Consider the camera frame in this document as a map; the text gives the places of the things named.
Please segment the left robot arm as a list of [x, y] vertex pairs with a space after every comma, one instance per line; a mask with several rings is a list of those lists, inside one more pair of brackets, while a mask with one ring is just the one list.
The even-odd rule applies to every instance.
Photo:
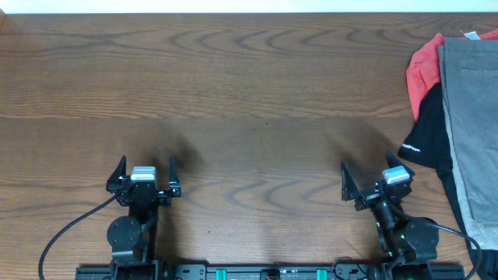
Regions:
[[106, 190], [115, 196], [128, 214], [115, 219], [108, 227], [107, 241], [112, 248], [112, 279], [173, 279], [174, 273], [155, 256], [155, 238], [159, 207], [172, 204], [181, 196], [174, 158], [169, 157], [168, 188], [157, 187], [154, 166], [136, 166], [126, 174], [126, 157], [122, 156], [106, 182]]

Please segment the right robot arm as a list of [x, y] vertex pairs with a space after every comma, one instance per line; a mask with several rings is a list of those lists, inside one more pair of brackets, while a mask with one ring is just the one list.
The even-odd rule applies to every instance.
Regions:
[[402, 199], [411, 192], [415, 173], [391, 152], [388, 168], [374, 187], [361, 191], [347, 165], [341, 163], [342, 200], [354, 201], [355, 210], [371, 210], [381, 249], [386, 256], [376, 266], [358, 267], [365, 279], [434, 279], [430, 262], [437, 258], [438, 230], [431, 219], [409, 217]]

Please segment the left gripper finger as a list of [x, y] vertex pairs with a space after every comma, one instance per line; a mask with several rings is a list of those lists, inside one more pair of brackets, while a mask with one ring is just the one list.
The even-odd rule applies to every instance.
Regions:
[[174, 158], [172, 156], [169, 156], [168, 183], [169, 183], [170, 189], [180, 189], [181, 188], [181, 182], [180, 182], [179, 177], [177, 175]]
[[122, 156], [114, 172], [107, 180], [107, 185], [121, 184], [122, 177], [126, 175], [126, 156]]

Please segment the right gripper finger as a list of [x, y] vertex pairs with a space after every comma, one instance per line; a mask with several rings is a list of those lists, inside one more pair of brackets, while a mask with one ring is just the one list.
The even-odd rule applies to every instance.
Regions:
[[350, 201], [358, 197], [358, 188], [344, 162], [341, 162], [342, 172], [342, 200]]
[[396, 157], [390, 150], [386, 151], [386, 161], [390, 168], [402, 166], [410, 176], [414, 176], [415, 172], [406, 166], [398, 157]]

